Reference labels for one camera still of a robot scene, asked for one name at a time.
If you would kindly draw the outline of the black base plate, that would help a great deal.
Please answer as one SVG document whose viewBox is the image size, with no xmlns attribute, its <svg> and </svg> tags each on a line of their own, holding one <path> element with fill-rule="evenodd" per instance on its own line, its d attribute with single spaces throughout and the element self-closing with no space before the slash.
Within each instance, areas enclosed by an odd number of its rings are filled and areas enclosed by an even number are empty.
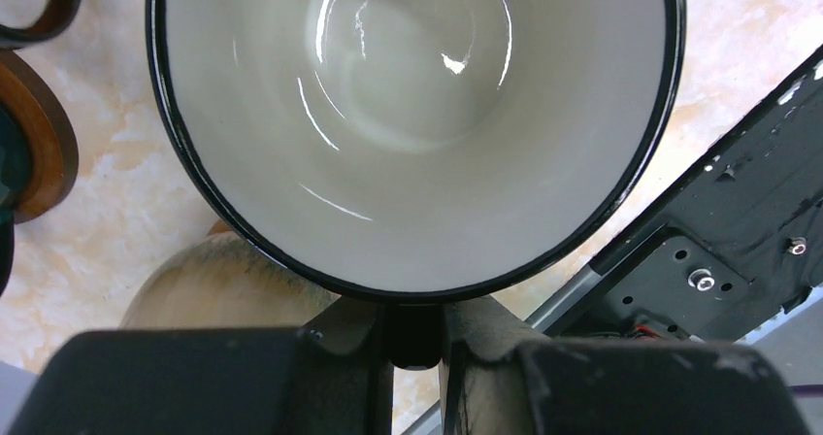
<svg viewBox="0 0 823 435">
<path fill-rule="evenodd" d="M 591 261 L 553 337 L 735 341 L 822 283 L 814 52 Z"/>
</svg>

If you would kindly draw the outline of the brown wooden coaster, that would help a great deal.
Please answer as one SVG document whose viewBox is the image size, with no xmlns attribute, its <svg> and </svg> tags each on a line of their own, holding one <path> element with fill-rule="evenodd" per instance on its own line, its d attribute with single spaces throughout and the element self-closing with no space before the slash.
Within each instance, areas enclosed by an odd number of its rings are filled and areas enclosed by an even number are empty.
<svg viewBox="0 0 823 435">
<path fill-rule="evenodd" d="M 78 143 L 48 84 L 15 52 L 1 52 L 1 103 L 21 126 L 32 156 L 32 177 L 14 208 L 15 223 L 38 218 L 60 204 L 79 172 Z"/>
<path fill-rule="evenodd" d="M 216 234 L 232 232 L 233 228 L 226 224 L 222 219 L 216 221 L 212 227 L 209 229 L 207 236 L 213 236 Z"/>
</svg>

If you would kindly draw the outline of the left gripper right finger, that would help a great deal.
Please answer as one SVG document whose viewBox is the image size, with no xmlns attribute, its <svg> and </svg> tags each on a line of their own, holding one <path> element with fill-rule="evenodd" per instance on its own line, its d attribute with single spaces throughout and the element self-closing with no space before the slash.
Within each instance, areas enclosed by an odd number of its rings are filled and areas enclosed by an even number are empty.
<svg viewBox="0 0 823 435">
<path fill-rule="evenodd" d="M 759 352 L 727 343 L 552 339 L 491 297 L 445 305 L 447 434 L 805 434 Z"/>
</svg>

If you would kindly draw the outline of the orange mug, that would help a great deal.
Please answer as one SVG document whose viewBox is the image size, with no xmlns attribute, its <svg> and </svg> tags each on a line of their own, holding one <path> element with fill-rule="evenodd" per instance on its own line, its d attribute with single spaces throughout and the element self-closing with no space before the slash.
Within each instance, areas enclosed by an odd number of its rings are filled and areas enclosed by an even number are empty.
<svg viewBox="0 0 823 435">
<path fill-rule="evenodd" d="M 19 50 L 53 39 L 74 20 L 82 0 L 47 0 L 38 18 L 26 27 L 1 25 L 1 49 Z"/>
</svg>

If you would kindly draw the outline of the beige mug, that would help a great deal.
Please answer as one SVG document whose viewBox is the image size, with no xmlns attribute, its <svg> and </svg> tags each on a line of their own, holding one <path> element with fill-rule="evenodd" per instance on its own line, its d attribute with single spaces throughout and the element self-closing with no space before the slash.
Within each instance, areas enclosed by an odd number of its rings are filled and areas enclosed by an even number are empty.
<svg viewBox="0 0 823 435">
<path fill-rule="evenodd" d="M 233 232 L 159 266 L 131 301 L 126 329 L 302 326 L 339 295 L 279 266 Z"/>
</svg>

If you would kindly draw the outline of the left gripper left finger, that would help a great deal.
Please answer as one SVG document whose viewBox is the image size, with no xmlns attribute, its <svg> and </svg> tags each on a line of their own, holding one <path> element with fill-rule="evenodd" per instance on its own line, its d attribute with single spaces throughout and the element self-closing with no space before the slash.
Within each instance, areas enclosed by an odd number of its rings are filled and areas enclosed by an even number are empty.
<svg viewBox="0 0 823 435">
<path fill-rule="evenodd" d="M 14 434 L 387 434 L 382 306 L 300 327 L 98 330 L 49 361 Z"/>
</svg>

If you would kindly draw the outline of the dark green mug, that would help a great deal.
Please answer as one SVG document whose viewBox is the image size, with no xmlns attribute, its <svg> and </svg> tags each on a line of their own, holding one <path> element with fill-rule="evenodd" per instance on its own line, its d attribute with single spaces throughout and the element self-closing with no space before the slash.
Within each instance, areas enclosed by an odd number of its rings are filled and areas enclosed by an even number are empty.
<svg viewBox="0 0 823 435">
<path fill-rule="evenodd" d="M 1 106 L 1 293 L 12 273 L 15 209 L 33 171 L 28 141 L 16 120 Z"/>
</svg>

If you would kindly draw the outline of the white ribbed dark-rimmed mug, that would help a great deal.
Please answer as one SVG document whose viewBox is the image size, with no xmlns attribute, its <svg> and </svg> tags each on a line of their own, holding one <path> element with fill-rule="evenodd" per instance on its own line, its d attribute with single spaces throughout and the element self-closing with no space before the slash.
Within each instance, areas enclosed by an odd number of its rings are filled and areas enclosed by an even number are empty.
<svg viewBox="0 0 823 435">
<path fill-rule="evenodd" d="M 531 279 L 625 202 L 669 120 L 686 0 L 146 0 L 158 111 L 189 178 L 287 270 L 434 310 Z"/>
</svg>

